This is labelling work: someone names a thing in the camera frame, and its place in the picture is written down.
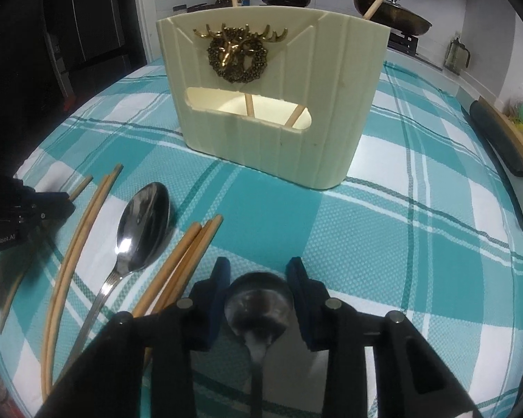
frying pan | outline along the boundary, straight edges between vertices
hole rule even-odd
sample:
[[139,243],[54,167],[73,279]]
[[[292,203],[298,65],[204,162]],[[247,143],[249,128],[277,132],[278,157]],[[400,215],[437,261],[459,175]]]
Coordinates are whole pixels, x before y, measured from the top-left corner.
[[[402,8],[399,0],[384,1],[370,20],[390,26],[409,36],[420,36],[426,33],[432,24],[408,9]],[[364,14],[374,0],[353,0],[356,10]]]

stove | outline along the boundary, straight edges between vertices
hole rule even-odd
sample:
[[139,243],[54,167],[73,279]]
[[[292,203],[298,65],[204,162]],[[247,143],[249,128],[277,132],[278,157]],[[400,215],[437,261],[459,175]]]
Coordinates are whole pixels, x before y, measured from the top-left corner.
[[405,33],[394,33],[393,31],[389,34],[388,47],[398,52],[404,53],[415,60],[419,60],[424,64],[433,67],[437,71],[441,71],[442,68],[432,63],[427,58],[417,53],[418,38],[416,36],[410,36]]

brass deer head emblem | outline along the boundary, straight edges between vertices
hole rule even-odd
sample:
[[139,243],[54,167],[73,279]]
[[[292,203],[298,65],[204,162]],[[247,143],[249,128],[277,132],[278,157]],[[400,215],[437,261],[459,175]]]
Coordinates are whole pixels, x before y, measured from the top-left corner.
[[[287,29],[281,35],[274,31],[269,35],[269,25],[265,27],[263,33],[251,33],[250,27],[228,28],[225,24],[221,25],[221,31],[212,32],[209,25],[205,25],[207,33],[194,33],[200,38],[212,39],[207,53],[209,64],[217,75],[231,83],[248,83],[260,78],[260,75],[267,66],[267,49],[263,47],[263,42],[280,42],[287,36]],[[245,62],[249,58],[251,61],[248,66]]]

pot handle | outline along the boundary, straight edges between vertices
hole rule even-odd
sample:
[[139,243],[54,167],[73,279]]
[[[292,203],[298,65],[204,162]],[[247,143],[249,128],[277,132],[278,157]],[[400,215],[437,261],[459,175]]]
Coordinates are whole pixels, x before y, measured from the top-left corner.
[[471,52],[469,52],[469,49],[466,47],[463,47],[463,50],[467,52],[467,64],[465,65],[465,68],[469,67],[469,62],[471,61]]

black cushion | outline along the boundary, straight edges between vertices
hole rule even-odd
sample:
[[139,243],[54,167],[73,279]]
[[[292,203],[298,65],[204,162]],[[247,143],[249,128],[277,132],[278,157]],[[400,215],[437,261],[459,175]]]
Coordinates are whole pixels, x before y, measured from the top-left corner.
[[523,176],[523,159],[508,135],[503,131],[500,124],[492,117],[492,114],[480,102],[475,101],[469,109],[469,116],[474,123],[474,129],[494,146],[503,163],[514,176]]

